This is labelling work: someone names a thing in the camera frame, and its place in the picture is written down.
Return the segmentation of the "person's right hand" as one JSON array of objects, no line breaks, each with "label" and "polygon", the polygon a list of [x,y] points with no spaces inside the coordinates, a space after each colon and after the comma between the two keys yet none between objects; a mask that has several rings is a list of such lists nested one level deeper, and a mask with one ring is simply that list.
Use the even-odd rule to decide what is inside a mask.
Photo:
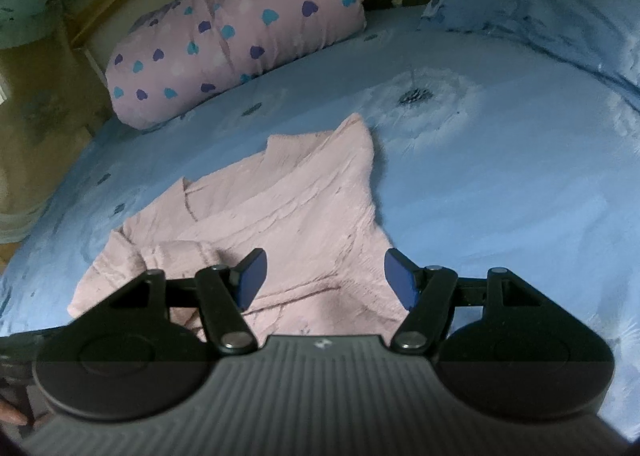
[{"label": "person's right hand", "polygon": [[15,406],[5,400],[0,400],[0,421],[17,427],[29,425],[29,419]]}]

